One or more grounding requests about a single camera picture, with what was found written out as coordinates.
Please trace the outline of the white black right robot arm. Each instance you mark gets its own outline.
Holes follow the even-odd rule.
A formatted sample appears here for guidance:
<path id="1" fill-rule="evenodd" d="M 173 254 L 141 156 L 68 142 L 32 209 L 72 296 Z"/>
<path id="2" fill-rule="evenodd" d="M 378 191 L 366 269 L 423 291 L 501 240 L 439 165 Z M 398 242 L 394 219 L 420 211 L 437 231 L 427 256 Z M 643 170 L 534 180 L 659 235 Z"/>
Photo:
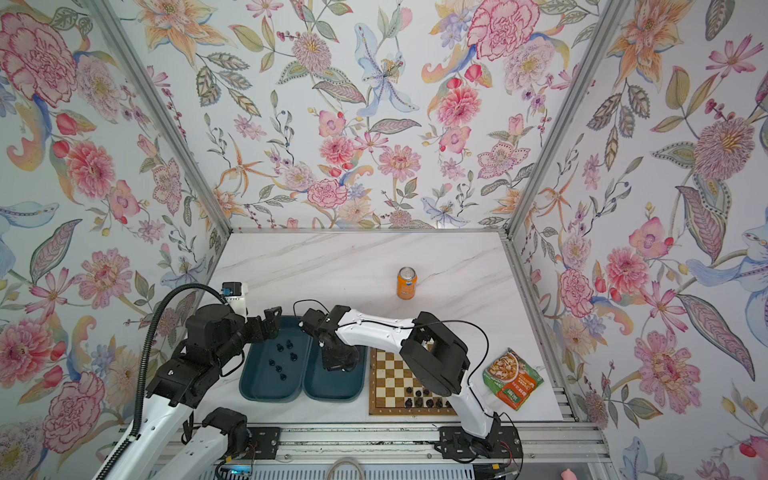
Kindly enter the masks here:
<path id="1" fill-rule="evenodd" d="M 336 305 L 328 313 L 307 310 L 299 328 L 317 342 L 327 371 L 352 370 L 360 347 L 399 355 L 422 385 L 451 403 L 461 424 L 457 441 L 470 452 L 465 461 L 490 459 L 502 447 L 500 415 L 473 391 L 468 346 L 447 322 L 425 311 L 391 319 Z"/>

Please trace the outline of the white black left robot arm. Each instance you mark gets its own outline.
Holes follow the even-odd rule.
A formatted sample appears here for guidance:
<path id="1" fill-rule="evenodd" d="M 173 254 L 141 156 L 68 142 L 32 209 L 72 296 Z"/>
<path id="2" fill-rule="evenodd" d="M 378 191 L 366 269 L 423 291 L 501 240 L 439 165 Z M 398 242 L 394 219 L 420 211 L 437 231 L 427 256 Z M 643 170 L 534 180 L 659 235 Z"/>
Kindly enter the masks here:
<path id="1" fill-rule="evenodd" d="M 184 346 L 160 366 L 151 381 L 137 388 L 142 406 L 130 430 L 97 472 L 97 479 L 147 479 L 174 434 L 187 424 L 182 450 L 153 476 L 195 479 L 259 447 L 247 416 L 218 407 L 194 427 L 192 417 L 207 392 L 224 376 L 222 369 L 251 343 L 277 337 L 282 308 L 244 317 L 231 306 L 199 308 L 187 322 Z"/>

